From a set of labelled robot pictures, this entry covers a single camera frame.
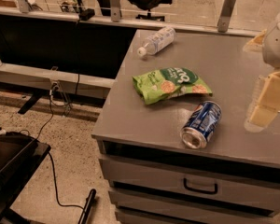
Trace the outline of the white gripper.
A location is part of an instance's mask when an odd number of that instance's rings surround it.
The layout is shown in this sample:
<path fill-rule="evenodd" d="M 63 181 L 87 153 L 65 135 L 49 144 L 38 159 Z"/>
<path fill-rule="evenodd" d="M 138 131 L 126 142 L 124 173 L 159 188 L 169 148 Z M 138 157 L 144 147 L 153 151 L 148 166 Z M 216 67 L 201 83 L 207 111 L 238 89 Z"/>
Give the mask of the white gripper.
<path fill-rule="evenodd" d="M 267 30 L 262 30 L 244 45 L 243 51 L 262 51 L 264 62 L 279 68 L 266 77 L 259 76 L 247 111 L 247 128 L 265 129 L 280 113 L 280 12 Z"/>

